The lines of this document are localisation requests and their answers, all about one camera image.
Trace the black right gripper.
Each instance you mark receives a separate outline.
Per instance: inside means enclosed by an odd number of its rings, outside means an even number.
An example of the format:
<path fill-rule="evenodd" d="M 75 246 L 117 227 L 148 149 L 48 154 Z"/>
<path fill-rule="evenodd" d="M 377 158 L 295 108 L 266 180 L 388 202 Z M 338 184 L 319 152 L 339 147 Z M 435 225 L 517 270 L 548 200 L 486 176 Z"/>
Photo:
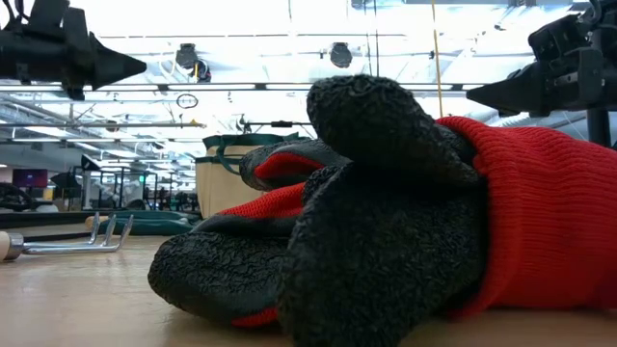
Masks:
<path fill-rule="evenodd" d="M 584 47 L 549 63 L 512 72 L 506 79 L 467 91 L 467 99 L 491 107 L 502 117 L 528 113 L 604 108 L 617 112 L 617 63 L 595 48 Z"/>

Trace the red and black gardening glove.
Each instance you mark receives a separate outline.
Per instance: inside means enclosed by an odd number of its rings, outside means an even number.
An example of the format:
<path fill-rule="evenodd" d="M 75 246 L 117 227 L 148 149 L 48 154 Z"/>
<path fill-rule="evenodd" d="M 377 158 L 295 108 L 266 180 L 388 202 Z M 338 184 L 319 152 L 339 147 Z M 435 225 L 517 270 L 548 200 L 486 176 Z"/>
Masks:
<path fill-rule="evenodd" d="M 617 310 L 617 150 L 546 127 L 436 120 L 396 82 L 308 92 L 313 140 L 241 160 L 260 197 L 156 252 L 151 289 L 294 347 L 398 347 L 443 314 Z"/>

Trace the wooden handle hand rake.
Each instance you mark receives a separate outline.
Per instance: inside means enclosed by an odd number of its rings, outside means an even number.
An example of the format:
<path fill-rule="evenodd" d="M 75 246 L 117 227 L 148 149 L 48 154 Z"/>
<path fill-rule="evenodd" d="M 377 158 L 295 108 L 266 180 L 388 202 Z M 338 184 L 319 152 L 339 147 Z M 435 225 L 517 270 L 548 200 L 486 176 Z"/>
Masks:
<path fill-rule="evenodd" d="M 117 223 L 117 215 L 113 214 L 107 219 L 104 239 L 100 244 L 96 243 L 97 235 L 102 223 L 100 214 L 96 212 L 91 226 L 90 239 L 82 243 L 57 244 L 49 242 L 26 242 L 23 235 L 0 231 L 0 261 L 8 262 L 18 259 L 22 254 L 45 255 L 45 254 L 89 254 L 89 253 L 114 253 L 118 251 L 130 234 L 134 222 L 134 216 L 130 215 L 124 224 L 120 240 L 112 244 L 112 236 Z"/>

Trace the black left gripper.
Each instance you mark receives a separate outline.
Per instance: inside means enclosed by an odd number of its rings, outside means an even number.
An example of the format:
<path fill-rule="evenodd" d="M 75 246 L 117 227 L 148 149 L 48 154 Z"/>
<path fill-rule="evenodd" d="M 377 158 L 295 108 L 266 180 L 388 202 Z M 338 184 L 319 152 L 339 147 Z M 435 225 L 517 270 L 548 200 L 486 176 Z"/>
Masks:
<path fill-rule="evenodd" d="M 73 100 L 143 73 L 147 64 L 105 47 L 87 29 L 85 12 L 73 7 L 9 7 L 0 29 L 0 79 L 23 85 L 58 82 Z"/>

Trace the purple background screen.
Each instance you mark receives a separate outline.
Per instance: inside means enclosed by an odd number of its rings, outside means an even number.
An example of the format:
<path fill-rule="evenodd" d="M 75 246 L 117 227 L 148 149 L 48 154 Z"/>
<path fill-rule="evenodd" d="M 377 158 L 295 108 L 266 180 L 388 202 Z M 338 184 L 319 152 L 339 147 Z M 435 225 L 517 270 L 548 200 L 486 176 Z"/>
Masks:
<path fill-rule="evenodd" d="M 46 169 L 13 169 L 12 185 L 19 188 L 45 188 L 48 183 Z"/>

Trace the green pruning shears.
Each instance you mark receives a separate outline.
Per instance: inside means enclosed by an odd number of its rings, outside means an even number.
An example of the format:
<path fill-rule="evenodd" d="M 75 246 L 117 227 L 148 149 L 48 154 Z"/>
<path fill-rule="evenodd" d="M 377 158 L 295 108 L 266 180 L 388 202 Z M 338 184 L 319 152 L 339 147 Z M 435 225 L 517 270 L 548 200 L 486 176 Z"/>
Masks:
<path fill-rule="evenodd" d="M 28 241 L 49 241 L 85 237 L 91 233 L 86 229 L 85 221 L 94 216 L 94 212 L 56 212 L 56 213 L 17 213 L 10 215 L 3 225 L 8 231 L 22 233 Z M 183 213 L 173 211 L 153 210 L 122 210 L 102 211 L 99 234 L 107 228 L 108 218 L 117 215 L 114 230 L 119 235 L 130 215 L 134 222 L 130 234 L 132 236 L 174 236 L 190 231 L 201 221 L 199 213 Z"/>

